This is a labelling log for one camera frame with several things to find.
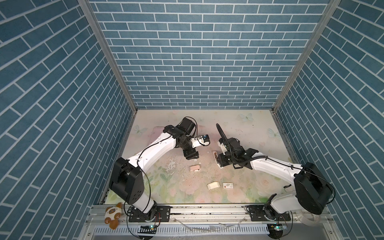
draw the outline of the orange and white plush toy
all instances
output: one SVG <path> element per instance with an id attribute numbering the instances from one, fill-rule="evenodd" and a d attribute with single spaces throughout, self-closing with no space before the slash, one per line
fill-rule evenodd
<path id="1" fill-rule="evenodd" d="M 115 207 L 108 207 L 105 210 L 104 222 L 109 224 L 111 229 L 116 229 L 119 225 L 119 217 L 121 216 L 122 203 L 119 202 Z"/>

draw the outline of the vent grille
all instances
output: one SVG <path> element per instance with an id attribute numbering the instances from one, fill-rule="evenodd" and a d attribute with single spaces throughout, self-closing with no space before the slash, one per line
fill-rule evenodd
<path id="1" fill-rule="evenodd" d="M 186 228 L 181 224 L 160 225 L 157 228 L 157 237 L 172 237 L 172 236 L 199 236 L 199 235 L 233 235 L 233 234 L 269 234 L 267 224 L 240 224 L 239 227 L 221 227 L 219 225 L 211 224 L 189 224 Z M 140 225 L 129 226 L 131 232 L 137 235 L 138 231 L 144 232 L 140 229 Z M 126 225 L 120 225 L 115 230 L 109 228 L 108 225 L 98 225 L 95 227 L 94 235 L 130 235 Z M 152 236 L 153 234 L 141 233 L 142 236 Z"/>

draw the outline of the blue brick wall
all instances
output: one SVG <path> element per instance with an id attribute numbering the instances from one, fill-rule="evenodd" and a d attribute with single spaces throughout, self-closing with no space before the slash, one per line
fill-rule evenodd
<path id="1" fill-rule="evenodd" d="M 76 0 L 0 1 L 0 239 L 78 237 L 131 114 Z"/>
<path id="2" fill-rule="evenodd" d="M 91 0 L 138 108 L 271 108 L 329 0 Z"/>
<path id="3" fill-rule="evenodd" d="M 278 116 L 302 163 L 336 187 L 345 239 L 383 239 L 384 1 L 342 0 Z"/>

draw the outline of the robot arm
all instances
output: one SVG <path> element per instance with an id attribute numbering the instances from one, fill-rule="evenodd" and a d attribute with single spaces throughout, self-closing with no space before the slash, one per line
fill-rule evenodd
<path id="1" fill-rule="evenodd" d="M 294 187 L 293 192 L 276 193 L 269 197 L 264 205 L 267 218 L 273 220 L 276 214 L 302 208 L 313 214 L 322 213 L 332 190 L 314 164 L 293 164 L 268 157 L 255 149 L 245 150 L 237 139 L 227 139 L 220 125 L 216 126 L 222 137 L 218 144 L 223 153 L 216 159 L 219 167 L 232 164 L 235 169 L 247 167 L 260 170 L 279 177 Z"/>
<path id="2" fill-rule="evenodd" d="M 177 126 L 166 126 L 163 133 L 144 150 L 128 159 L 119 158 L 112 169 L 109 188 L 119 197 L 134 205 L 144 219 L 152 219 L 156 212 L 156 202 L 144 192 L 143 173 L 166 152 L 179 147 L 183 149 L 186 159 L 199 157 L 197 146 L 210 144 L 208 135 L 190 136 L 196 125 L 184 118 Z"/>

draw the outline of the white sponge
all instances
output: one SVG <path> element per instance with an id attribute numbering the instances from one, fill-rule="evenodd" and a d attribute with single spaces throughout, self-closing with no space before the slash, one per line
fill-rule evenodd
<path id="1" fill-rule="evenodd" d="M 211 182 L 211 183 L 207 184 L 207 187 L 209 190 L 212 190 L 214 188 L 220 187 L 220 184 L 218 182 Z"/>

